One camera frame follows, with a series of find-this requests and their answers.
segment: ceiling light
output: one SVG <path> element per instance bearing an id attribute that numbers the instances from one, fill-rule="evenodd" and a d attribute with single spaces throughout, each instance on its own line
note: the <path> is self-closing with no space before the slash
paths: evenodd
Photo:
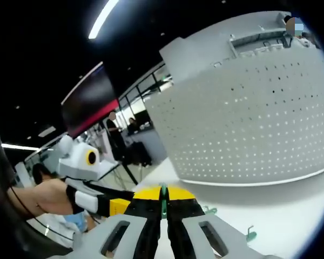
<path id="1" fill-rule="evenodd" d="M 38 136 L 40 138 L 43 138 L 43 137 L 47 136 L 48 134 L 52 133 L 55 130 L 56 130 L 56 128 L 54 128 L 53 126 L 51 126 L 51 127 L 47 128 L 47 129 L 45 129 L 44 131 L 42 131 L 41 133 L 39 133 Z"/>
<path id="2" fill-rule="evenodd" d="M 106 21 L 108 15 L 113 10 L 115 5 L 118 3 L 119 0 L 109 0 L 106 5 L 103 7 L 103 10 L 97 17 L 91 31 L 89 34 L 89 39 L 95 39 L 97 37 L 97 34 L 99 30 L 101 29 L 103 23 Z"/>
<path id="3" fill-rule="evenodd" d="M 38 147 L 25 147 L 25 146 L 11 145 L 11 144 L 5 144 L 5 143 L 2 143 L 1 146 L 3 148 L 11 148 L 11 149 L 32 150 L 32 151 L 41 150 Z"/>

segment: perforated pegboard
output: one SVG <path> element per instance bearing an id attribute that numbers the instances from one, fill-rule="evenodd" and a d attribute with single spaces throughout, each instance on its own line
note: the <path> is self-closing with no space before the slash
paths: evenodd
<path id="1" fill-rule="evenodd" d="M 234 59 L 146 107 L 183 180 L 266 183 L 324 168 L 324 56 L 284 49 Z"/>

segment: ceiling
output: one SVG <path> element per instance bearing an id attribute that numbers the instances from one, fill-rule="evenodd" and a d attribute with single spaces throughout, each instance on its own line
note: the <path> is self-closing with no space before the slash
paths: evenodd
<path id="1" fill-rule="evenodd" d="M 98 37 L 88 40 L 105 2 L 15 1 L 9 10 L 2 7 L 8 17 L 0 37 L 2 142 L 40 147 L 65 132 L 60 102 L 100 61 L 119 96 L 162 61 L 159 50 L 176 37 L 244 13 L 286 10 L 278 1 L 119 0 Z M 47 125 L 56 130 L 38 137 Z M 31 152 L 6 153 L 15 164 Z"/>

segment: green clip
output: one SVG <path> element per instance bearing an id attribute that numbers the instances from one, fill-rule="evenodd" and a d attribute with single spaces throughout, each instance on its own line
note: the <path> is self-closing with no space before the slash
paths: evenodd
<path id="1" fill-rule="evenodd" d="M 162 190 L 162 219 L 167 218 L 167 200 L 166 200 L 166 195 L 167 195 L 167 185 L 165 183 L 160 184 L 161 185 L 161 190 Z"/>
<path id="2" fill-rule="evenodd" d="M 247 235 L 246 235 L 246 241 L 249 242 L 249 241 L 252 241 L 255 239 L 255 237 L 257 236 L 257 233 L 256 232 L 249 232 L 249 230 L 253 228 L 253 226 L 250 226 L 248 229 L 247 229 Z"/>
<path id="3" fill-rule="evenodd" d="M 217 213 L 217 209 L 216 208 L 209 209 L 208 206 L 204 206 L 204 208 L 206 209 L 204 211 L 205 214 L 216 214 Z"/>

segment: desk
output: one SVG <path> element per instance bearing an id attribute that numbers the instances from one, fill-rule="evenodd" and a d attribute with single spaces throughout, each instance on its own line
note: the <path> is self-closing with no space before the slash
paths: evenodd
<path id="1" fill-rule="evenodd" d="M 132 182 L 137 185 L 138 182 L 136 180 L 136 178 L 134 178 L 131 170 L 129 169 L 129 167 L 127 166 L 126 162 L 118 162 L 115 161 L 115 163 L 111 164 L 110 162 L 102 162 L 100 164 L 101 166 L 101 171 L 103 171 L 104 173 L 99 177 L 99 179 L 97 181 L 100 181 L 101 179 L 103 179 L 103 177 L 105 177 L 106 175 L 110 174 L 111 172 L 113 172 L 113 170 L 115 170 L 116 168 L 118 168 L 119 166 L 123 166 L 123 168 L 125 169 L 125 171 L 127 172 L 127 174 L 129 175 L 129 177 L 131 178 Z"/>
<path id="2" fill-rule="evenodd" d="M 293 258 L 309 242 L 324 216 L 324 173 L 301 181 L 262 187 L 215 187 L 180 181 L 167 158 L 139 185 L 165 182 L 188 189 L 200 205 L 216 207 L 217 216 L 243 234 L 254 225 L 256 251 Z M 155 259 L 174 258 L 167 236 L 167 221 L 161 220 L 161 238 Z"/>
<path id="3" fill-rule="evenodd" d="M 126 142 L 142 142 L 155 165 L 160 164 L 167 158 L 167 152 L 164 148 L 156 130 L 150 126 L 147 129 L 129 134 L 124 137 Z"/>

